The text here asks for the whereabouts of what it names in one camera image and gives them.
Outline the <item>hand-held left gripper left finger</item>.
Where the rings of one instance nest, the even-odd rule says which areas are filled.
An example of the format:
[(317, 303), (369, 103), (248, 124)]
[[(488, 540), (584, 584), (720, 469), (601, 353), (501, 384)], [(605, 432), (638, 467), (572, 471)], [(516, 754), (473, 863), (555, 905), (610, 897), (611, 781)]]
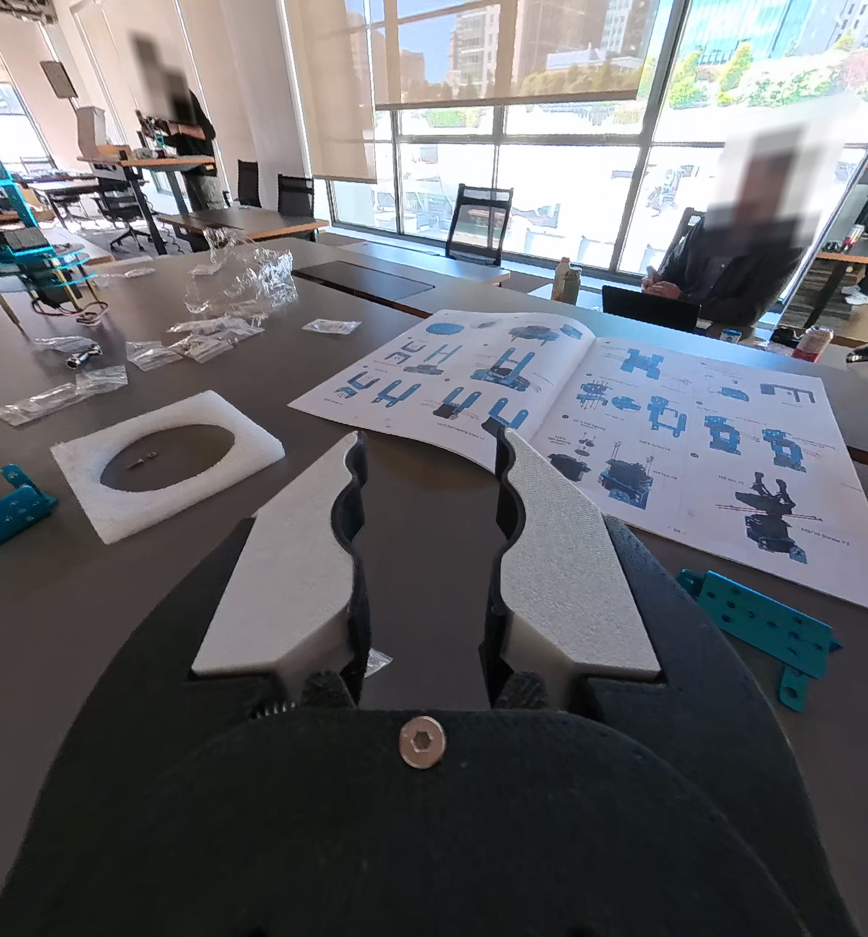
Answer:
[(192, 664), (197, 677), (265, 674), (300, 693), (311, 673), (362, 690), (371, 626), (362, 561), (367, 451), (349, 433), (254, 517)]

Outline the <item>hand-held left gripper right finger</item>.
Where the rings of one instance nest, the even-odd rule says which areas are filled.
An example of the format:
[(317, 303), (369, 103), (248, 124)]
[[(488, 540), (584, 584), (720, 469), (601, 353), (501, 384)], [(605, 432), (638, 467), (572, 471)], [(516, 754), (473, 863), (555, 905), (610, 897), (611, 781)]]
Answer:
[(516, 431), (497, 438), (498, 551), (487, 598), (487, 691), (513, 673), (549, 693), (587, 675), (644, 683), (662, 676), (606, 516)]

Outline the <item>white foam frame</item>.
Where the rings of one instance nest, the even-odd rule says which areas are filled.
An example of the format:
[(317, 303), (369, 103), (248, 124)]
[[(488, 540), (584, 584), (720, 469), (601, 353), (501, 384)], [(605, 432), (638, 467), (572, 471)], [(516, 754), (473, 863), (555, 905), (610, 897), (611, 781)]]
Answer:
[[(127, 446), (161, 431), (201, 426), (228, 431), (229, 450), (210, 468), (176, 484), (143, 492), (102, 483), (104, 469)], [(283, 459), (279, 439), (218, 393), (208, 390), (165, 407), (58, 443), (52, 455), (106, 545), (158, 524)]]

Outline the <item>blue metal U bracket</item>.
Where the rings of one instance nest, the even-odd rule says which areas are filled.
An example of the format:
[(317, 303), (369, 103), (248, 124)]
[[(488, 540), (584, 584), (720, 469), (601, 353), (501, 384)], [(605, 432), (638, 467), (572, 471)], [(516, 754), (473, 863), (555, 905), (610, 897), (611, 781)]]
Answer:
[(12, 491), (0, 498), (0, 545), (48, 517), (58, 499), (43, 492), (16, 464), (1, 468)]
[(676, 581), (718, 628), (782, 664), (779, 702), (802, 712), (810, 682), (842, 649), (832, 628), (714, 571), (683, 570)]

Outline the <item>wooden side desk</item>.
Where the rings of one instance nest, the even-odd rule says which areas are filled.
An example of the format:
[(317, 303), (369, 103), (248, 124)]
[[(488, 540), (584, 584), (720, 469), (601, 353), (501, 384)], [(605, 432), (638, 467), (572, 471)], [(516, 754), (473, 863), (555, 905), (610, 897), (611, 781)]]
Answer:
[(823, 287), (819, 290), (811, 312), (804, 323), (805, 329), (809, 329), (818, 323), (831, 297), (840, 286), (847, 268), (852, 265), (868, 265), (868, 238), (862, 238), (848, 250), (822, 250), (817, 254), (815, 260), (830, 264), (829, 274)]

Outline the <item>grey office desk wooden edge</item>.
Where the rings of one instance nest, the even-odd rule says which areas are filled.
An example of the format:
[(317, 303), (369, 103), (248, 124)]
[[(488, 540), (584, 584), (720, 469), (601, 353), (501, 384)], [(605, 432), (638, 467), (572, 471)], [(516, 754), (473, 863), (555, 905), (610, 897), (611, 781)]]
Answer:
[(229, 238), (264, 243), (277, 251), (293, 250), (304, 240), (314, 243), (317, 232), (331, 225), (325, 219), (283, 216), (273, 210), (242, 206), (158, 214), (156, 219), (181, 231), (195, 253), (215, 249)]

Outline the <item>high wooden desk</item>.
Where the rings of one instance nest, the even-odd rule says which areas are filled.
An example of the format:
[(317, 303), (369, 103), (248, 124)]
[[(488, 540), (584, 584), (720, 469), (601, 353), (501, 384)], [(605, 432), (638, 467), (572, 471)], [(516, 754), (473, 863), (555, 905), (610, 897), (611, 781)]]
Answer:
[(90, 158), (86, 156), (79, 156), (77, 159), (80, 162), (94, 167), (94, 172), (98, 172), (99, 170), (107, 170), (109, 167), (118, 168), (118, 170), (123, 172), (123, 178), (130, 185), (132, 185), (135, 190), (136, 203), (141, 212), (141, 216), (147, 225), (150, 238), (159, 255), (167, 255), (166, 243), (160, 236), (156, 224), (155, 213), (148, 205), (146, 196), (142, 193), (141, 187), (138, 185), (135, 170), (144, 169), (155, 173), (164, 173), (172, 176), (172, 179), (170, 180), (170, 187), (173, 198), (179, 210), (179, 214), (186, 215), (188, 213), (188, 209), (177, 175), (181, 172), (181, 170), (193, 169), (197, 166), (207, 166), (212, 168), (217, 167), (216, 158), (207, 158), (203, 156), (174, 158), (126, 158), (125, 156), (100, 156), (97, 158)]

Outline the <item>red drink can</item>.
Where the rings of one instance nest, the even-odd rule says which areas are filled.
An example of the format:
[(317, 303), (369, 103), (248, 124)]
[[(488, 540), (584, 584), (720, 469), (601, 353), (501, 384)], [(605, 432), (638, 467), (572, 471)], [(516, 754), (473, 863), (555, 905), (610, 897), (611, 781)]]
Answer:
[(830, 345), (833, 338), (834, 332), (832, 329), (821, 325), (811, 326), (799, 337), (791, 357), (815, 364), (821, 359), (826, 347)]

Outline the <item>white assembly instruction booklet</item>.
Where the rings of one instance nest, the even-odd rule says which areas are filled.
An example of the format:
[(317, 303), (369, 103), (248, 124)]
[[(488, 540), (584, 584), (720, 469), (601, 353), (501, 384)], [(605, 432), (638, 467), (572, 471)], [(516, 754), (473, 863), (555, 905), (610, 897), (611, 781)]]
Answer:
[(817, 378), (443, 310), (290, 406), (485, 469), (512, 430), (627, 524), (868, 608), (868, 501)]

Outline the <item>black laptop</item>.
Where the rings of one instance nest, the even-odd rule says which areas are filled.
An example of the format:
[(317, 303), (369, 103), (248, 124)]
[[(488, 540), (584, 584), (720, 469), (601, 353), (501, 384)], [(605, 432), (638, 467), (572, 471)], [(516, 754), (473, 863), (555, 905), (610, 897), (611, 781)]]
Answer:
[(602, 304), (605, 314), (689, 334), (700, 317), (697, 304), (612, 285), (602, 287)]

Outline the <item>cluster of clear screw bags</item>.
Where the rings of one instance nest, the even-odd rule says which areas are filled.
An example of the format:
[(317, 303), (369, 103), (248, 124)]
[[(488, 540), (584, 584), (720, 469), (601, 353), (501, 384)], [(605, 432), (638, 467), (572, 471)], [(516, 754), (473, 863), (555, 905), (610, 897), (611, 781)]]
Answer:
[(36, 350), (63, 354), (73, 377), (46, 391), (1, 406), (0, 421), (13, 428), (29, 425), (93, 397), (123, 389), (128, 384), (128, 366), (145, 373), (181, 361), (205, 364), (262, 331), (257, 322), (233, 316), (180, 322), (170, 329), (177, 338), (172, 344), (158, 340), (127, 341), (124, 363), (103, 366), (99, 364), (103, 348), (87, 335), (34, 339)]

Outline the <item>crumpled clear plastic wrap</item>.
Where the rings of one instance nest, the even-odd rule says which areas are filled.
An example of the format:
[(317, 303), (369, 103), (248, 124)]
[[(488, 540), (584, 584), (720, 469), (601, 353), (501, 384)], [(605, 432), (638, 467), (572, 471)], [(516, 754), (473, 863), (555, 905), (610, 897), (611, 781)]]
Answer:
[(268, 248), (233, 228), (204, 232), (208, 257), (187, 277), (183, 303), (198, 319), (265, 318), (297, 302), (288, 249)]

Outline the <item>large office window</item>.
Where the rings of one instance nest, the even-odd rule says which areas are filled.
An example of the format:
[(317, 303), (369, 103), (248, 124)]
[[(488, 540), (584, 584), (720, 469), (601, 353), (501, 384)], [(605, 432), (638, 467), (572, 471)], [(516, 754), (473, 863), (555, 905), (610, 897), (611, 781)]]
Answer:
[(751, 131), (852, 101), (822, 216), (868, 154), (868, 2), (366, 2), (375, 183), (321, 215), (445, 242), (461, 183), (512, 188), (513, 255), (641, 273)]

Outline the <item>cardboard box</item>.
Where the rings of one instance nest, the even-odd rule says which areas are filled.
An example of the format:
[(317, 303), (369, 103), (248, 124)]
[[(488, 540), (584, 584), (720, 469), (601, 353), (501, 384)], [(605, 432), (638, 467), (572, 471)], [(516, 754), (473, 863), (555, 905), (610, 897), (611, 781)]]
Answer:
[(75, 114), (80, 155), (87, 160), (100, 161), (104, 157), (103, 147), (109, 144), (104, 109), (80, 105)]

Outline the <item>beige roller blind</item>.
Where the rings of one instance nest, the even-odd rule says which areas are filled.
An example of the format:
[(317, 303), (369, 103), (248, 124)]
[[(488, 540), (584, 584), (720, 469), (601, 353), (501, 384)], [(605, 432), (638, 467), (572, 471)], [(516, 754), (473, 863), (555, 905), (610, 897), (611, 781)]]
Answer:
[(334, 182), (378, 180), (366, 2), (285, 1), (309, 167)]

